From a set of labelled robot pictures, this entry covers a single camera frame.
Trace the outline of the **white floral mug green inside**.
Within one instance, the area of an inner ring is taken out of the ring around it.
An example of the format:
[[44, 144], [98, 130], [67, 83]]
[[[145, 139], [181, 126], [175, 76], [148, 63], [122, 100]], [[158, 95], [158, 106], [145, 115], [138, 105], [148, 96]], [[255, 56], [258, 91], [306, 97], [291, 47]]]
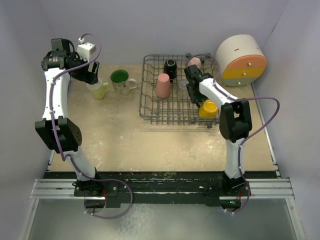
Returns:
[[131, 90], [138, 87], [138, 82], [129, 77], [126, 70], [118, 69], [110, 75], [110, 80], [114, 91], [120, 95], [127, 95]]

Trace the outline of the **yellow mug black handle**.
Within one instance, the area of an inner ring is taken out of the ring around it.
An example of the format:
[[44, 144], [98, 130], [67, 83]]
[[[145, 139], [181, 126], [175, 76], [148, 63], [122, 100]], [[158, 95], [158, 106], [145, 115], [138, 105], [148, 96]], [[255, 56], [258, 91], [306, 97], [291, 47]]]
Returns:
[[213, 118], [216, 116], [219, 108], [211, 100], [205, 100], [199, 108], [198, 115], [204, 118]]

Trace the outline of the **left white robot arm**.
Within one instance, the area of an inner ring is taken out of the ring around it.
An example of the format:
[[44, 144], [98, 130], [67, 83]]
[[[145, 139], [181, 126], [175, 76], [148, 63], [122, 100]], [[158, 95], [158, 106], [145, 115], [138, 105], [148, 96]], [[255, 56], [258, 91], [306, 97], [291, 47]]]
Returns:
[[98, 78], [99, 62], [92, 57], [101, 47], [86, 42], [81, 36], [78, 46], [64, 38], [51, 40], [51, 51], [43, 58], [41, 67], [46, 83], [45, 109], [35, 130], [50, 149], [69, 162], [75, 173], [75, 191], [85, 196], [98, 196], [103, 184], [97, 169], [89, 162], [82, 145], [80, 128], [69, 119], [68, 95], [71, 80], [84, 82], [101, 99], [105, 95]]

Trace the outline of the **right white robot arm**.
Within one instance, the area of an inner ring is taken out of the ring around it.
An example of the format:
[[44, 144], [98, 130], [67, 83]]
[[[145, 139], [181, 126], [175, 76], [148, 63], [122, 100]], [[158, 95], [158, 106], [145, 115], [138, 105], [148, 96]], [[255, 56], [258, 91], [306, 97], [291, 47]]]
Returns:
[[252, 130], [250, 104], [247, 100], [226, 91], [209, 73], [202, 73], [196, 65], [184, 69], [186, 85], [193, 104], [203, 107], [204, 100], [212, 101], [220, 111], [219, 131], [226, 140], [226, 165], [222, 190], [228, 196], [235, 195], [245, 185], [244, 140]]

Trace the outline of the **light green faceted mug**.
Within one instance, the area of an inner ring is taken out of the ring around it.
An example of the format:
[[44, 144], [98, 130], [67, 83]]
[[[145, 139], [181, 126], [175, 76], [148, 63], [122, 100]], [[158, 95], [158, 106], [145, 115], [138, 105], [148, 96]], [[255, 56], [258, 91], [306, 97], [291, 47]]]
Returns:
[[109, 83], [103, 82], [100, 78], [98, 79], [97, 83], [95, 84], [87, 83], [86, 86], [95, 100], [103, 100], [105, 98], [106, 93], [110, 89]]

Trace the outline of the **clear glass cup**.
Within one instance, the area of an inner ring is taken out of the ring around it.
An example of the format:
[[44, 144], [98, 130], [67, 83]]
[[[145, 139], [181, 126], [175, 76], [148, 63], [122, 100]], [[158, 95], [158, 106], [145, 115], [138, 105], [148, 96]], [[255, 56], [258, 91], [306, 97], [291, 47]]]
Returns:
[[182, 79], [178, 82], [176, 93], [181, 99], [186, 99], [188, 97], [187, 84], [188, 81], [186, 79]]

